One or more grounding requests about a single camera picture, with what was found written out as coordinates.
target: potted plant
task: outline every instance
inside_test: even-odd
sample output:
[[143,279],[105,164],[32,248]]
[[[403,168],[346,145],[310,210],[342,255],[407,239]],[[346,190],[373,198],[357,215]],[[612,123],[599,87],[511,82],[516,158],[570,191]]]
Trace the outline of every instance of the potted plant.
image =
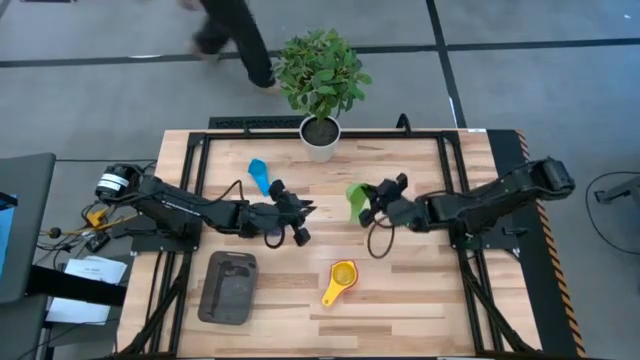
[[358,84],[371,84],[371,77],[361,68],[355,51],[335,29],[310,31],[286,43],[274,70],[291,108],[308,115],[300,138],[311,160],[324,162],[333,155],[340,138],[333,111],[337,109],[337,118],[355,100],[364,100]]

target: wooden table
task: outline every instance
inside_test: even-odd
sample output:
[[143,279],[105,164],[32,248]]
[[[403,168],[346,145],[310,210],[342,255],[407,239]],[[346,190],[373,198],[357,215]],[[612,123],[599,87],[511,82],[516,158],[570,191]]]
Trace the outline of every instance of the wooden table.
[[[156,176],[167,183],[177,186],[180,182],[188,135],[189,131],[165,133]],[[491,133],[462,130],[459,136],[471,188],[495,179],[498,173]],[[452,151],[448,151],[448,155],[454,182],[458,184]],[[205,228],[201,247],[193,256],[179,356],[474,353],[458,260],[449,246],[447,232],[416,234],[406,229],[396,230],[390,254],[382,260],[374,260],[365,246],[367,230],[348,222],[349,203],[345,190],[349,184],[378,184],[384,178],[393,179],[404,172],[409,178],[409,188],[404,195],[410,199],[443,189],[435,141],[343,139],[330,162],[315,164],[306,160],[299,140],[215,140],[208,157],[204,196],[215,198],[233,181],[241,179],[247,199],[269,202],[259,194],[247,173],[248,163],[254,157],[265,160],[271,176],[282,179],[290,191],[300,198],[314,200],[318,209],[306,222],[312,239],[299,248],[289,232],[283,247],[270,250],[261,238],[240,239]],[[196,158],[190,189],[195,182],[197,163]],[[230,197],[237,199],[237,192]],[[388,236],[382,231],[374,236],[374,250],[382,251]],[[241,326],[203,323],[197,317],[209,257],[219,250],[251,253],[258,260],[260,274],[253,310],[249,320]],[[523,267],[502,250],[485,251],[485,256],[496,305],[525,341],[540,348],[536,320],[550,328],[543,321],[548,314],[536,316],[534,320]],[[329,281],[330,265],[343,259],[356,262],[358,282],[332,307],[325,308],[320,299]],[[131,342],[144,324],[155,260],[156,254],[142,254],[135,259],[118,331],[121,346]],[[555,293],[548,297],[552,299],[549,303],[562,299]],[[486,315],[481,306],[479,313],[484,342],[491,348]],[[567,328],[572,327],[567,322],[567,319],[571,320],[569,313],[560,315],[563,316],[557,321]],[[165,317],[161,349],[167,348],[172,319],[170,309]],[[578,339],[574,344],[563,345],[573,349],[574,354],[583,351],[577,324],[569,338],[575,338],[576,333]],[[553,351],[551,340],[549,344],[547,347]]]

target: yellow measuring cup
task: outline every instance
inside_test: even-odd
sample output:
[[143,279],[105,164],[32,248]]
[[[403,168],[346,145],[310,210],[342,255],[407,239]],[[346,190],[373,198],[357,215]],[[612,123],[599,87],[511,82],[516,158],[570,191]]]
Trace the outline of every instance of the yellow measuring cup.
[[331,306],[343,291],[356,283],[356,280],[358,280],[358,270],[353,261],[339,261],[331,265],[329,287],[322,297],[322,305]]

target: plant soil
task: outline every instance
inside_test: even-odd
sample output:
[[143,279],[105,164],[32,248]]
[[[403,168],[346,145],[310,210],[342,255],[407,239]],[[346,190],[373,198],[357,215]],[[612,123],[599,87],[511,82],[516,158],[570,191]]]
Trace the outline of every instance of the plant soil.
[[302,127],[302,137],[311,145],[327,146],[338,137],[338,125],[330,119],[313,119]]

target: gray floor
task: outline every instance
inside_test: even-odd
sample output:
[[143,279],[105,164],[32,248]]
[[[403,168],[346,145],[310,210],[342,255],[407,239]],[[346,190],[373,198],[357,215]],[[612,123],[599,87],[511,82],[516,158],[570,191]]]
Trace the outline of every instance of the gray floor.
[[[447,43],[640,36],[633,0],[437,0]],[[335,27],[354,45],[433,44],[421,0],[253,0],[270,49],[307,27]],[[0,61],[181,54],[202,14],[168,0],[75,4],[11,1],[0,20]],[[594,357],[640,353],[640,257],[593,231],[584,190],[595,176],[640,170],[640,47],[451,53],[469,127],[524,130],[533,157],[552,155],[576,178],[574,195],[547,205],[586,349]],[[344,116],[346,127],[452,127],[436,53],[363,55],[374,85]],[[204,128],[209,116],[291,114],[252,89],[238,61],[0,69],[0,156],[51,151],[61,158],[154,158],[165,129]],[[105,163],[59,163],[44,226],[80,225]],[[603,180],[606,188],[624,176]],[[638,209],[627,199],[592,205],[603,232],[635,244]],[[125,254],[114,241],[106,255]],[[103,355],[111,339],[69,346],[59,359]]]

